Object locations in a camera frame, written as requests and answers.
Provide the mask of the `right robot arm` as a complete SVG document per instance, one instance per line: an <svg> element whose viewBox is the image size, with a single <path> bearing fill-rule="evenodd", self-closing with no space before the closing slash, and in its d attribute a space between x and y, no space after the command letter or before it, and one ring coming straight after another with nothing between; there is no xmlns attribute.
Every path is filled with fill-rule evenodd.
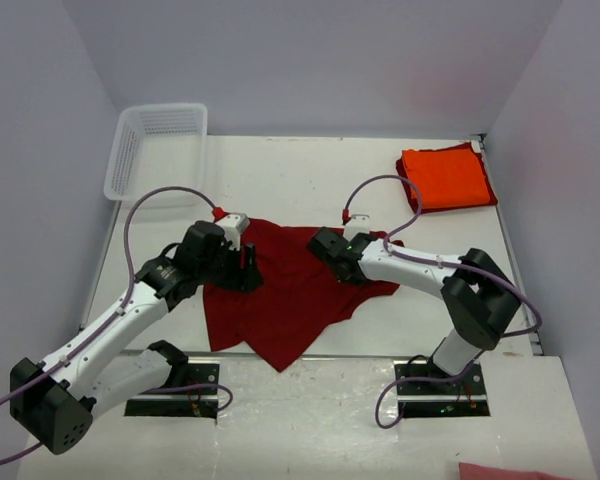
<svg viewBox="0 0 600 480"><path fill-rule="evenodd" d="M451 391L468 364L496 348L521 306L506 275L480 249L460 256L433 255L369 233L346 238L323 227L309 240L308 250L341 282L389 282L443 301L453 329L426 368L428 385L439 393Z"/></svg>

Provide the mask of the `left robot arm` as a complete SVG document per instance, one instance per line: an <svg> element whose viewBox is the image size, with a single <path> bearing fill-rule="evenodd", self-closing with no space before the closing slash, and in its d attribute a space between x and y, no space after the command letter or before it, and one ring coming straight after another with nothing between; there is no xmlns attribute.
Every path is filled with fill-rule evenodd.
<svg viewBox="0 0 600 480"><path fill-rule="evenodd" d="M200 287L248 293L262 285L256 249L241 242L249 223L236 213L196 222L174 254L146 261L121 297L69 343L39 362L20 360L10 372L12 418L61 455L112 407L158 388L181 390L188 379L185 356L167 341L150 344L122 367L111 363Z"/></svg>

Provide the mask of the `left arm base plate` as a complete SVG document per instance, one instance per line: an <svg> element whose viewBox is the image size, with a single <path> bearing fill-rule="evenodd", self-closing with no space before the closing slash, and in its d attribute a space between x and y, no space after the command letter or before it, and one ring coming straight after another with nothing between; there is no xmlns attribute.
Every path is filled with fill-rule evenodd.
<svg viewBox="0 0 600 480"><path fill-rule="evenodd" d="M162 386L162 389L177 389L177 392L136 396L126 402L124 416L216 420L220 407L219 379L218 361L191 358L181 377Z"/></svg>

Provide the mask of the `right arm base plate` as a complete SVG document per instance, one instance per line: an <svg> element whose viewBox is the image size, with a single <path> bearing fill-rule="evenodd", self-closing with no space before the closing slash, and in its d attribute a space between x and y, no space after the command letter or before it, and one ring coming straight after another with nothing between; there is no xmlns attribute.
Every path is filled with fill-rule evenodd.
<svg viewBox="0 0 600 480"><path fill-rule="evenodd" d="M474 364L459 382L409 382L396 386L402 419L489 417L481 366Z"/></svg>

